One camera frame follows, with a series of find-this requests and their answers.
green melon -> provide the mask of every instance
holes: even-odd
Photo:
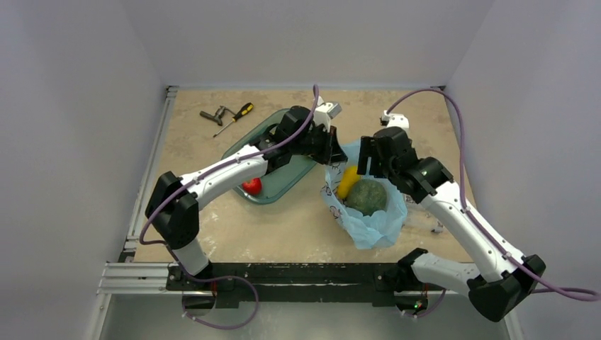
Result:
[[[380,182],[362,179],[351,188],[346,205],[357,209],[364,216],[371,216],[378,210],[386,210],[387,200],[386,189]]]

blue plastic bag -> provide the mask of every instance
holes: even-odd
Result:
[[[348,208],[336,196],[344,170],[348,166],[357,165],[360,146],[360,140],[342,145],[342,151],[349,160],[325,167],[325,186],[321,189],[321,196],[330,207],[336,222],[351,235],[357,249],[390,247],[395,244],[407,217],[403,194],[394,185],[387,179],[362,176],[363,179],[373,179],[382,183],[388,194],[386,211],[376,211],[372,216],[363,216],[358,210]]]

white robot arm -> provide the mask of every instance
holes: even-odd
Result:
[[[198,178],[199,174],[219,167],[227,160],[238,160],[196,181],[176,203],[170,203],[163,209],[153,222],[155,229],[190,274],[197,278],[210,277],[205,276],[205,273],[210,273],[206,270],[210,261],[196,239],[198,211],[209,202],[245,181],[287,164],[293,154],[304,154],[321,164],[347,160],[337,143],[336,128],[330,124],[331,119],[340,112],[340,106],[323,101],[318,104],[313,124],[282,149],[240,161],[244,155],[268,149],[290,136],[307,117],[308,109],[292,107],[275,132],[264,132],[236,154],[206,169],[179,178],[169,172],[159,178],[146,209],[147,216],[183,183]],[[361,138],[359,174],[386,178],[399,191],[411,196],[444,224],[474,261],[457,263],[439,258],[424,249],[416,249],[399,260],[395,270],[383,279],[390,281],[397,291],[415,283],[432,283],[453,290],[468,297],[483,316],[495,322],[500,321],[532,292],[536,282],[508,261],[466,216],[460,203],[459,186],[448,170],[434,158],[417,157],[407,134],[408,119],[404,115],[384,112],[381,124],[386,127],[373,137]],[[468,209],[514,259],[520,259],[521,264],[539,276],[544,272],[544,262],[538,256],[525,257],[469,203]]]

translucent tray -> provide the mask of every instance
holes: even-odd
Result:
[[[288,111],[287,108],[276,111],[273,115],[269,116],[261,124],[256,126],[244,137],[242,137],[236,144],[229,148],[221,157],[224,159],[236,153],[242,149],[253,137],[263,133],[267,127],[272,124],[280,123],[284,113]],[[290,163],[281,168],[261,177],[261,183],[263,190],[259,195],[253,196],[245,193],[240,186],[234,188],[234,191],[238,195],[246,198],[247,200],[256,204],[270,204],[277,201],[281,196],[284,195],[290,188],[292,188],[296,182],[298,182],[303,176],[305,176],[314,166],[315,162],[305,156],[292,156]]]

white wall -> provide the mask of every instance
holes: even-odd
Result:
[[[478,207],[554,283],[601,290],[601,2],[496,1],[448,91]],[[599,339],[601,303],[531,296],[528,339]]]
[[[168,84],[447,83],[493,0],[123,0]]]
[[[81,339],[164,89],[117,0],[0,1],[0,333]]]

